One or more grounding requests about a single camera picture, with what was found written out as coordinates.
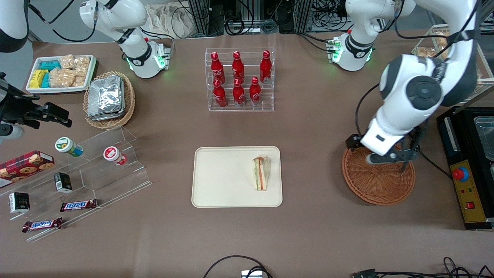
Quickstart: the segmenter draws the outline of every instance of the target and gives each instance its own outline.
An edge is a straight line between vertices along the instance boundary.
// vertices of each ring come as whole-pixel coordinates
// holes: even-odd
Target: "coca-cola bottle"
[[[211,71],[213,71],[213,76],[215,79],[221,81],[221,84],[225,84],[225,71],[223,70],[223,64],[218,58],[218,53],[211,53]]]
[[[265,50],[262,53],[262,61],[261,61],[261,73],[259,75],[259,78],[261,80],[261,83],[269,83],[271,82],[271,67],[273,66],[271,64],[271,59],[269,58],[271,53],[269,50]]]
[[[259,106],[261,104],[261,85],[259,85],[259,79],[255,76],[252,77],[249,94],[252,106]]]
[[[245,106],[245,96],[244,96],[244,88],[242,88],[242,82],[240,79],[236,78],[233,80],[233,99],[235,100],[235,106],[237,108],[242,108]]]
[[[218,79],[213,81],[214,85],[214,99],[218,103],[220,108],[225,108],[228,105],[228,101],[226,99],[225,89],[221,86],[221,82]]]
[[[235,51],[233,53],[233,63],[232,63],[232,68],[233,68],[233,78],[234,79],[239,79],[241,81],[241,84],[244,83],[244,63],[240,59],[240,52]]]

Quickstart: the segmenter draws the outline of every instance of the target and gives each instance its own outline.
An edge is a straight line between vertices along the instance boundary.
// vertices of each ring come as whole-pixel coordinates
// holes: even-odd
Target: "round wicker basket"
[[[362,200],[374,205],[394,205],[412,192],[415,168],[412,162],[400,173],[403,163],[370,165],[367,148],[346,149],[341,167],[350,189]]]
[[[115,119],[109,119],[109,120],[103,120],[103,121],[93,121],[89,119],[86,116],[86,121],[96,127],[96,128],[101,128],[101,129],[106,129],[110,130],[118,126],[123,126],[125,125],[130,118],[132,117],[132,114],[134,113],[134,108],[135,108],[135,93],[134,93],[134,88],[132,87],[132,84],[130,83],[129,79],[125,74],[120,73],[120,72],[105,72],[101,75],[98,75],[95,79],[103,79],[107,78],[110,75],[118,75],[122,77],[123,79],[123,90],[125,94],[125,115],[121,118],[115,118]],[[82,108],[84,109],[84,112],[87,114],[87,98],[89,94],[89,88],[86,89],[86,92],[84,93],[84,102],[82,103]]]

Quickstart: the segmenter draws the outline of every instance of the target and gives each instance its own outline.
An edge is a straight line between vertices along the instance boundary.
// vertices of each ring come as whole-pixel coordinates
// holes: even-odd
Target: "white tray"
[[[252,159],[261,154],[271,158],[266,191],[254,189]],[[195,207],[277,207],[282,202],[281,157],[277,147],[201,147],[196,150],[192,182]]]
[[[35,94],[58,94],[58,93],[85,91],[86,88],[89,87],[89,83],[91,82],[91,77],[94,72],[94,67],[96,66],[96,58],[93,55],[76,55],[76,56],[85,56],[85,57],[89,57],[90,59],[89,68],[87,69],[86,80],[84,81],[84,85],[77,87],[67,87],[67,88],[30,88],[29,83],[33,78],[34,71],[40,69],[41,62],[58,60],[58,58],[61,58],[62,56],[40,57],[40,58],[36,58],[36,60],[34,61],[33,68],[31,69],[31,74],[29,75],[29,79],[26,84],[26,91]]]

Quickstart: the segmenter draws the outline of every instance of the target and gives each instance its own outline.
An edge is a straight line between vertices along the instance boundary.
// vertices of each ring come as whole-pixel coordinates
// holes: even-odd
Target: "table surface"
[[[275,111],[210,113],[205,48],[275,41]],[[379,81],[389,61],[416,43],[386,32],[364,69],[346,72],[295,35],[177,40],[170,69],[148,80],[130,71],[115,43],[35,43],[35,58],[92,54],[100,62],[98,73],[120,71],[129,77],[136,108],[126,127],[137,136],[133,145],[153,184],[35,243],[25,242],[22,224],[9,221],[8,210],[1,209],[1,276],[202,277],[214,261],[233,254],[260,260],[274,277],[348,277],[369,268],[442,272],[445,256],[475,271],[484,264],[494,268],[494,233],[463,230],[451,181],[424,159],[414,162],[413,192],[394,206],[363,202],[343,179],[344,141],[355,132],[359,98]],[[53,148],[59,137],[83,141],[102,132],[84,120],[81,94],[41,101],[69,110],[72,128],[55,123],[42,123],[38,131],[26,128],[23,138],[4,141],[0,161],[33,149],[60,157]],[[487,98],[482,103],[492,105]],[[361,126],[381,104],[377,91],[369,95],[361,108]],[[195,208],[196,149],[244,145],[281,150],[281,206]],[[447,166],[434,124],[421,145],[431,159]],[[252,266],[231,259],[209,277],[238,277]]]

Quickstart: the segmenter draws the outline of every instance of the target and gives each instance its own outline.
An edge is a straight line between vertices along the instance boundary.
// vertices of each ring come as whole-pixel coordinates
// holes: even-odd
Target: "red cookie box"
[[[55,166],[53,156],[33,150],[0,164],[0,188]]]

